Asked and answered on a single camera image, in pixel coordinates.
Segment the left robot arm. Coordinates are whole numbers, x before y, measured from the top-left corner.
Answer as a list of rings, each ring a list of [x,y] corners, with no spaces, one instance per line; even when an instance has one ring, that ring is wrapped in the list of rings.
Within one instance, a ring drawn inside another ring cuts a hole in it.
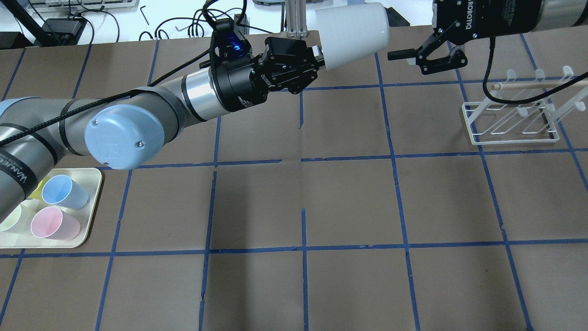
[[[22,97],[1,102],[1,220],[67,155],[131,170],[188,126],[250,108],[271,91],[298,94],[325,65],[319,46],[269,36],[265,50],[214,42],[200,70],[101,100]]]

